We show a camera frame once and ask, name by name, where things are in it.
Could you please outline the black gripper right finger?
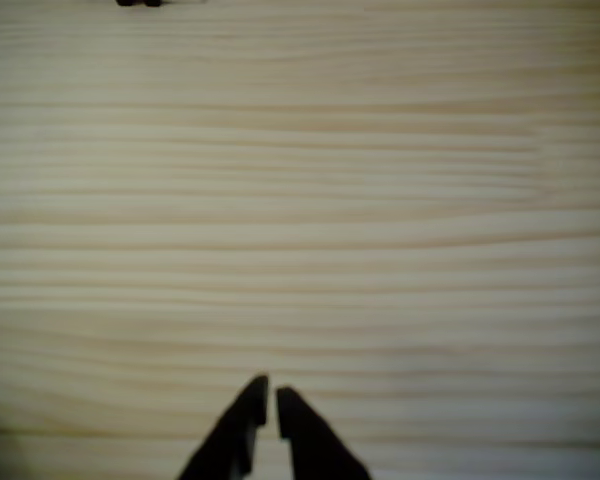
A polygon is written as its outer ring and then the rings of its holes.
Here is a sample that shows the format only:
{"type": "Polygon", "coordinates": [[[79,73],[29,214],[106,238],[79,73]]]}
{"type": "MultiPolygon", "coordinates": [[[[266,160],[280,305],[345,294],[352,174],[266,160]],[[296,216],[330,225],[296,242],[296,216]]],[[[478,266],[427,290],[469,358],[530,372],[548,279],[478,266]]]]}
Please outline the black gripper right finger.
{"type": "Polygon", "coordinates": [[[276,390],[280,437],[288,442],[295,480],[371,479],[366,466],[292,387],[276,390]]]}

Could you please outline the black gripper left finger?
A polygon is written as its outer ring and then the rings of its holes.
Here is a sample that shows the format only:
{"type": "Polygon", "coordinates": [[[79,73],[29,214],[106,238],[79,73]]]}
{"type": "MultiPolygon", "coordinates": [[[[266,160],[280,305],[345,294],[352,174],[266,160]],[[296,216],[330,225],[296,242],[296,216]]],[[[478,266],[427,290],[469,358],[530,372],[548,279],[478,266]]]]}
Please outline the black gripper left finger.
{"type": "Polygon", "coordinates": [[[220,415],[178,479],[244,479],[252,472],[258,429],[267,422],[269,377],[255,376],[220,415]]]}

